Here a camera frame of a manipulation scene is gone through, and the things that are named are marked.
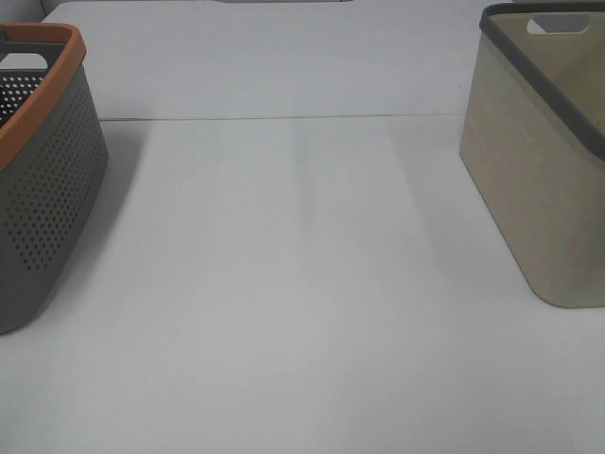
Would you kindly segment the beige basket grey rim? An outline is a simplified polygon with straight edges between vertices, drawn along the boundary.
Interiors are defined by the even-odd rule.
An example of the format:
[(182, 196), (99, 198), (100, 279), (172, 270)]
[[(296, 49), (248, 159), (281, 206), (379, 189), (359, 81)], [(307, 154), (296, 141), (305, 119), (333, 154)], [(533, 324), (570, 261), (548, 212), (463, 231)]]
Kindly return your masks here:
[(459, 154), (530, 289), (604, 304), (604, 6), (483, 9)]

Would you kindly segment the grey perforated basket orange rim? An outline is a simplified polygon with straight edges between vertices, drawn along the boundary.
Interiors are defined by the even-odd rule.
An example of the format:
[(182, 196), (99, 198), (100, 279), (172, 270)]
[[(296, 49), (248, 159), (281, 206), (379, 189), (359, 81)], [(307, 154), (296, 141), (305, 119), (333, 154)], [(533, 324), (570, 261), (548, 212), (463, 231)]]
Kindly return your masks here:
[(42, 69), (1, 72), (1, 332), (30, 324), (75, 249), (108, 163), (72, 25), (4, 23), (1, 52)]

